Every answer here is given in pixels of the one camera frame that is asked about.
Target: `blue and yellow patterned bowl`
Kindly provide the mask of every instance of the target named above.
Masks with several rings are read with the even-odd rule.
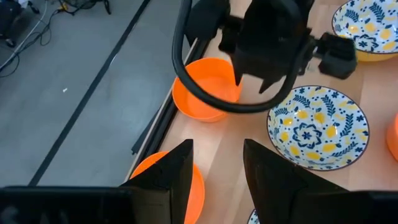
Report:
[[[398,55],[398,2],[351,0],[332,18],[336,35],[353,39],[359,61],[376,62]]]
[[[268,114],[269,137],[286,159],[313,170],[350,165],[365,151],[368,121],[339,91],[301,86]]]

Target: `wooden table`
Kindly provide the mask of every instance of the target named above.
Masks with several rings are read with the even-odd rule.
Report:
[[[231,0],[232,14],[243,17],[250,0]],[[316,0],[310,13],[313,35],[333,32],[331,18],[345,0]],[[218,50],[221,31],[206,51],[205,57],[229,57]],[[352,166],[330,172],[316,172],[346,189],[398,190],[398,162],[388,151],[384,136],[387,125],[398,112],[398,57],[385,62],[359,63],[347,80],[319,73],[319,60],[310,62],[308,71],[295,86],[322,85],[342,91],[363,109],[371,135],[368,148]],[[259,95],[261,82],[246,76],[239,102],[265,101],[279,90],[282,81]],[[254,205],[243,167],[243,141],[253,139],[274,149],[267,134],[266,113],[231,114],[217,123],[201,123],[177,113],[160,151],[169,151],[185,139],[194,139],[194,161],[205,179],[205,206],[197,223],[246,223]]]

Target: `bowl rim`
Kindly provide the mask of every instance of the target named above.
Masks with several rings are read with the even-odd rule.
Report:
[[[295,89],[298,89],[298,88],[302,88],[302,87],[322,87],[322,88],[327,88],[327,89],[330,89],[330,90],[334,90],[334,91],[337,91],[338,93],[344,95],[345,97],[347,97],[347,99],[349,99],[349,100],[351,100],[352,102],[355,103],[355,105],[359,108],[359,110],[362,112],[363,116],[365,117],[366,124],[367,124],[367,127],[368,127],[368,133],[369,133],[369,135],[368,135],[368,140],[366,141],[366,145],[365,145],[365,147],[364,147],[362,153],[361,153],[355,160],[353,160],[352,162],[350,162],[349,164],[344,165],[344,166],[339,167],[339,168],[328,169],[328,170],[323,170],[323,169],[312,169],[312,168],[308,168],[308,167],[305,167],[305,166],[303,166],[303,165],[300,165],[300,164],[297,164],[297,163],[291,161],[289,158],[286,158],[286,157],[283,155],[283,153],[281,153],[281,152],[277,149],[277,146],[276,146],[276,145],[274,144],[274,142],[271,140],[271,136],[270,136],[270,134],[269,134],[268,117],[269,117],[269,113],[271,112],[271,110],[273,110],[275,107],[271,108],[271,109],[268,111],[268,113],[267,113],[267,118],[266,118],[266,120],[267,120],[267,122],[266,122],[267,134],[268,134],[269,141],[271,142],[272,146],[276,149],[276,151],[279,153],[279,155],[282,156],[284,159],[286,159],[287,161],[289,161],[289,162],[295,164],[296,166],[300,166],[300,167],[303,167],[304,169],[308,169],[308,170],[314,170],[314,171],[320,171],[320,172],[328,172],[328,171],[339,170],[339,169],[342,169],[342,168],[345,168],[345,167],[348,167],[348,166],[354,164],[356,161],[358,161],[358,160],[363,156],[363,154],[365,154],[365,151],[368,149],[368,146],[369,146],[369,140],[370,140],[370,138],[371,138],[371,126],[370,126],[369,120],[368,120],[368,118],[366,117],[366,114],[363,112],[362,108],[361,108],[353,99],[351,99],[349,96],[347,96],[346,94],[342,93],[341,91],[336,90],[336,89],[334,89],[334,88],[327,87],[327,86],[323,86],[323,85],[303,85],[303,86],[297,86],[297,87],[293,88],[291,91],[293,91],[293,90],[295,90]]]
[[[355,1],[355,0],[349,0],[349,1],[347,1],[346,3],[342,4],[342,5],[335,11],[335,13],[333,13],[333,16],[331,17],[331,28],[333,29],[333,33],[334,33],[335,35],[337,35],[337,36],[339,36],[339,35],[336,33],[335,27],[333,26],[333,18],[335,17],[336,13],[337,13],[343,6],[345,6],[346,4],[348,4],[348,3],[351,2],[351,1]],[[367,50],[358,49],[357,47],[355,47],[355,49],[358,50],[358,51],[360,51],[360,52],[364,52],[364,53],[368,53],[368,54],[376,54],[376,55],[391,55],[391,54],[398,54],[398,49],[396,49],[395,52],[389,52],[389,53],[370,52],[370,51],[367,51]]]

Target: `gray floor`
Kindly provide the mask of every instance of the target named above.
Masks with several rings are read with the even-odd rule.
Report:
[[[17,72],[0,79],[0,186],[30,181],[141,2],[113,0],[111,16],[101,3],[74,17],[57,15],[51,43],[31,47]],[[123,181],[131,147],[175,76],[170,54],[178,8],[178,0],[151,1],[40,185]],[[6,53],[1,48],[0,59]]]

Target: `orange object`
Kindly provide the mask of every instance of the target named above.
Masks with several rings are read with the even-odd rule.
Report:
[[[194,81],[211,95],[229,102],[237,102],[242,85],[235,85],[232,65],[220,58],[203,58],[186,66]],[[185,115],[204,122],[215,122],[226,117],[224,111],[215,109],[193,96],[176,78],[172,91],[174,103]]]
[[[132,173],[131,178],[142,173],[151,165],[155,164],[160,158],[164,157],[168,152],[158,152],[148,158],[144,159],[135,171]],[[205,203],[205,182],[199,171],[199,168],[193,165],[191,191],[188,198],[187,213],[185,214],[185,224],[194,224],[198,220],[203,204]]]
[[[387,129],[386,139],[388,148],[390,149],[396,161],[398,161],[398,114]]]

